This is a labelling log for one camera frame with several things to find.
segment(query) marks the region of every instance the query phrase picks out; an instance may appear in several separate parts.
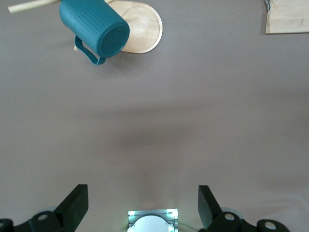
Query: wooden cutting board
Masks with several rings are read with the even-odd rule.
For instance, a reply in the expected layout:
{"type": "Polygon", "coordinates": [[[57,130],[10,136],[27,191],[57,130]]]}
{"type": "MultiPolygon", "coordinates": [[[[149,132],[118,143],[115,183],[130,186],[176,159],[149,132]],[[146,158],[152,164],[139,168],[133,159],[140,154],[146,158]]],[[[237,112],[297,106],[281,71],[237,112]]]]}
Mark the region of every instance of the wooden cutting board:
{"type": "Polygon", "coordinates": [[[309,0],[270,0],[266,34],[309,32],[309,0]]]}
{"type": "Polygon", "coordinates": [[[161,40],[162,20],[151,6],[134,1],[116,0],[112,7],[130,26],[130,36],[121,50],[130,53],[146,53],[153,50],[161,40]]]}

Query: teal pitcher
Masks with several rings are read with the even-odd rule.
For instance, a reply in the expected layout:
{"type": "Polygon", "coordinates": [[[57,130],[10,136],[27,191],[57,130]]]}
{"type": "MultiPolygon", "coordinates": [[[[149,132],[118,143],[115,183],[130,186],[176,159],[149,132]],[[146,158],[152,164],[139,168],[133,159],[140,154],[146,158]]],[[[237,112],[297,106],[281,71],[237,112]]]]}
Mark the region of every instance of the teal pitcher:
{"type": "Polygon", "coordinates": [[[126,45],[129,25],[104,0],[61,0],[59,12],[64,25],[75,34],[76,47],[95,65],[104,63],[126,45]]]}

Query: gray surface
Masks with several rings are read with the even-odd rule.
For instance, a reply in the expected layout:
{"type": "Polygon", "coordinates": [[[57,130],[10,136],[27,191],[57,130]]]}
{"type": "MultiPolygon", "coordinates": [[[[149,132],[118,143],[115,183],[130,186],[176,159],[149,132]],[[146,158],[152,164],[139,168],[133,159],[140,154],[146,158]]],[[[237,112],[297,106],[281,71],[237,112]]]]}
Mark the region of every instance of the gray surface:
{"type": "Polygon", "coordinates": [[[262,0],[145,0],[159,46],[95,67],[57,5],[10,15],[20,2],[0,1],[0,218],[21,223],[87,183],[78,232],[160,208],[199,228],[207,184],[252,224],[308,230],[309,34],[265,35],[262,0]]]}

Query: wooden dowel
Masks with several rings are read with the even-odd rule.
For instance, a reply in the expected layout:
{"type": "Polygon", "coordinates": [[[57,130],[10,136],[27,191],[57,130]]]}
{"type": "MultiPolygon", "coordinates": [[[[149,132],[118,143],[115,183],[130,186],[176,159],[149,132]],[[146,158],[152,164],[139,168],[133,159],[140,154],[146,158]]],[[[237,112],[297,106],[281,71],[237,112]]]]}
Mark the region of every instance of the wooden dowel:
{"type": "MultiPolygon", "coordinates": [[[[110,4],[113,1],[115,1],[115,0],[105,0],[105,2],[107,4],[110,4]]],[[[14,6],[9,6],[8,8],[9,8],[9,11],[11,12],[11,14],[13,14],[13,13],[37,8],[37,7],[40,7],[40,6],[50,5],[50,4],[57,3],[57,2],[60,2],[60,0],[35,0],[35,1],[30,1],[30,2],[26,2],[26,3],[14,5],[14,6]]]]}

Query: pitcher handle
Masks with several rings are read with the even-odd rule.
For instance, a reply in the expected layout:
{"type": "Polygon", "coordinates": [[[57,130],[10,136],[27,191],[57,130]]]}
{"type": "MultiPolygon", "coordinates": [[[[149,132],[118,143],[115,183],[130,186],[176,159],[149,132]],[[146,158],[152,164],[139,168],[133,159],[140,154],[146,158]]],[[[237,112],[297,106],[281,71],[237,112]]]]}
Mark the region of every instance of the pitcher handle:
{"type": "Polygon", "coordinates": [[[90,52],[87,48],[84,47],[83,41],[77,36],[75,36],[75,46],[79,50],[81,50],[91,60],[91,62],[94,65],[103,64],[106,60],[106,58],[101,58],[101,57],[97,59],[96,56],[92,54],[92,52],[90,52]]]}

